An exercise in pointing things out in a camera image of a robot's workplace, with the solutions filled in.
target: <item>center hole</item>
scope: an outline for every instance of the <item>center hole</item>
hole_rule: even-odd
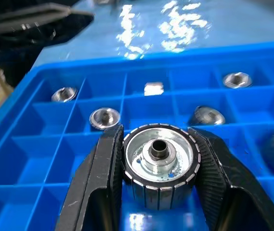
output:
[[[167,143],[162,141],[162,140],[157,140],[157,141],[154,141],[153,142],[153,148],[156,150],[156,151],[163,151],[167,148]]]
[[[209,115],[210,119],[212,119],[212,120],[215,120],[215,119],[216,119],[216,114],[215,114],[215,113],[209,112],[208,115]]]
[[[102,113],[102,124],[103,125],[107,125],[109,123],[109,119],[110,119],[110,116],[109,116],[109,113],[108,112],[103,112]]]
[[[243,78],[240,75],[234,75],[232,79],[232,83],[239,85],[243,82]]]
[[[60,91],[61,99],[68,99],[71,96],[71,92],[67,89],[63,89]]]

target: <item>metal hub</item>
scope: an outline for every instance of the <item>metal hub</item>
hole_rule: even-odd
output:
[[[193,151],[181,134],[166,128],[150,128],[131,139],[126,159],[132,170],[143,179],[172,181],[188,171]]]
[[[168,124],[143,125],[124,138],[124,180],[128,194],[150,209],[171,209],[186,201],[200,168],[196,140]]]
[[[224,77],[223,84],[228,88],[246,88],[252,84],[250,76],[243,72],[231,73]]]
[[[77,89],[75,88],[61,88],[57,90],[51,97],[51,101],[54,102],[67,102],[73,100],[77,95]]]
[[[110,128],[119,123],[120,114],[112,108],[100,108],[90,115],[91,125],[99,130]]]

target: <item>blue plastic tray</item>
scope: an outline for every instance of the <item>blue plastic tray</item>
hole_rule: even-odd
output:
[[[253,86],[226,89],[222,78],[246,72]],[[165,92],[144,97],[147,82]],[[77,99],[52,103],[59,88]],[[75,170],[101,135],[90,113],[112,107],[125,134],[148,123],[187,128],[198,105],[221,111],[227,124],[203,126],[224,138],[274,201],[274,172],[261,157],[262,138],[274,131],[274,43],[49,64],[31,71],[0,109],[0,230],[50,231],[55,227]],[[207,231],[195,190],[172,211],[150,211],[122,198],[121,230]]]

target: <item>blue surface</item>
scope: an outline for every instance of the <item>blue surface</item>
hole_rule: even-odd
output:
[[[274,41],[274,0],[93,1],[74,8],[95,13],[94,22],[69,42],[44,48],[34,66]]]
[[[233,71],[249,73],[253,86],[224,88]],[[149,81],[165,92],[144,97]],[[76,100],[50,102],[64,86],[78,89]],[[199,105],[225,115],[225,125],[200,127],[225,140],[274,202],[274,171],[261,156],[263,136],[274,131],[274,43],[76,61],[35,68],[0,109],[0,230],[55,226],[75,170],[102,134],[89,125],[93,110],[118,110],[127,134],[148,123],[186,129]],[[170,229],[208,230],[195,190],[178,209],[151,211],[123,188],[122,231]]]

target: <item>inner bore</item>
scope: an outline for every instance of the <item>inner bore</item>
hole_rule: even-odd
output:
[[[216,120],[216,114],[215,113],[209,112],[208,115],[209,115],[211,120]]]
[[[61,99],[68,99],[70,97],[70,92],[66,89],[63,89],[60,91],[60,97]]]
[[[110,116],[109,116],[109,113],[108,112],[103,112],[102,113],[102,124],[103,125],[107,125],[109,123],[109,119],[110,119]]]
[[[240,75],[234,75],[232,78],[232,83],[236,85],[240,85],[243,82],[243,78]]]
[[[164,159],[168,156],[168,145],[163,140],[155,140],[152,143],[151,154],[158,159]]]

